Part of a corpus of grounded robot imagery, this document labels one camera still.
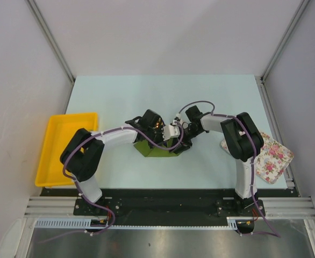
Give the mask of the green paper napkin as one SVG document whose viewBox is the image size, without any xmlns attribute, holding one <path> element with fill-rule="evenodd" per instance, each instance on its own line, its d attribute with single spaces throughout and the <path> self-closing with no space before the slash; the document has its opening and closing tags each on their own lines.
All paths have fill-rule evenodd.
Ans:
<svg viewBox="0 0 315 258">
<path fill-rule="evenodd" d="M 139 141 L 134 144 L 135 149 L 144 157 L 177 157 L 180 154 L 175 154 L 168 150 L 162 150 L 155 146 L 150 146 L 147 140 Z"/>
</svg>

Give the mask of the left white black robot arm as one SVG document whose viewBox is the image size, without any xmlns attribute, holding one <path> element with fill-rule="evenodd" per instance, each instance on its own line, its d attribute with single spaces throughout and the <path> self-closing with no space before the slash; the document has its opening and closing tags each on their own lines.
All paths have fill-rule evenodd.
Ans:
<svg viewBox="0 0 315 258">
<path fill-rule="evenodd" d="M 160 115 L 148 109 L 121 127 L 104 132 L 85 128 L 76 131 L 62 152 L 60 162 L 63 175 L 71 179 L 87 199 L 85 208 L 91 214 L 100 214 L 104 209 L 103 194 L 95 177 L 102 154 L 110 148 L 141 141 L 147 141 L 150 147 L 166 147 L 162 136 L 165 125 Z"/>
</svg>

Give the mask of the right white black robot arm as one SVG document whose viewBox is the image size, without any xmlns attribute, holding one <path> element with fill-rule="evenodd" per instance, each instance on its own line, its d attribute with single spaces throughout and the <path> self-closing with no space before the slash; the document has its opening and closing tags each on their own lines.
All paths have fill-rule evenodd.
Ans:
<svg viewBox="0 0 315 258">
<path fill-rule="evenodd" d="M 189 123 L 183 130 L 183 135 L 173 139 L 177 145 L 170 152 L 181 154 L 192 147 L 192 139 L 206 132 L 214 131 L 224 135 L 224 140 L 230 155 L 235 159 L 237 179 L 235 193 L 239 197 L 233 202 L 234 211 L 245 216 L 253 209 L 249 198 L 255 196 L 254 162 L 264 145 L 264 140 L 247 112 L 237 116 L 224 114 L 202 113 L 196 105 L 185 111 Z"/>
</svg>

